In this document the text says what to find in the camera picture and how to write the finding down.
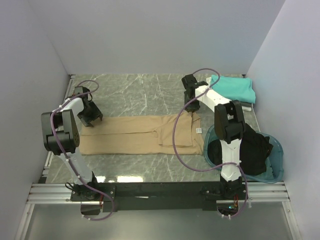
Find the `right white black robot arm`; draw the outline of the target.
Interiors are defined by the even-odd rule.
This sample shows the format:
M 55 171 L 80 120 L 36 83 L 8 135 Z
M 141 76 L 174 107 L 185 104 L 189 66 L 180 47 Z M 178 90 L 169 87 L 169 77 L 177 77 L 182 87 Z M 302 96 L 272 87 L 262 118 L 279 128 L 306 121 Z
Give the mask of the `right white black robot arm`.
M 222 155 L 221 192 L 232 197 L 244 189 L 239 169 L 241 142 L 246 131 L 241 103 L 223 97 L 205 81 L 198 82 L 193 74 L 185 75 L 181 81 L 185 89 L 184 108 L 188 112 L 197 111 L 203 103 L 214 113 L 214 132 L 220 140 Z

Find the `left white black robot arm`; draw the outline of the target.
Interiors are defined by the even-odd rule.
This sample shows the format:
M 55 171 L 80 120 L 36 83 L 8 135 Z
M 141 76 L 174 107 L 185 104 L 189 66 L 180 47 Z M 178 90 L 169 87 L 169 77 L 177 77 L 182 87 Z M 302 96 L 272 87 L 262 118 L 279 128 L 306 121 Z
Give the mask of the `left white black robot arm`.
M 85 86 L 76 86 L 73 95 L 51 112 L 41 114 L 43 144 L 66 164 L 73 177 L 73 184 L 65 186 L 79 197 L 93 199 L 99 195 L 97 179 L 85 164 L 80 153 L 81 143 L 76 118 L 85 127 L 92 127 L 103 114 L 93 101 L 92 91 Z

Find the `beige t-shirt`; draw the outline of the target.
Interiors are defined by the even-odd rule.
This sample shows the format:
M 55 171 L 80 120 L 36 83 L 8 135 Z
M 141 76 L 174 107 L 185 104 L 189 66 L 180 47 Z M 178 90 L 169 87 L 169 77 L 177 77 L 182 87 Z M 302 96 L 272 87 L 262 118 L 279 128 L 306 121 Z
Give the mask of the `beige t-shirt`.
M 81 128 L 82 155 L 202 155 L 201 118 L 181 115 L 105 117 Z

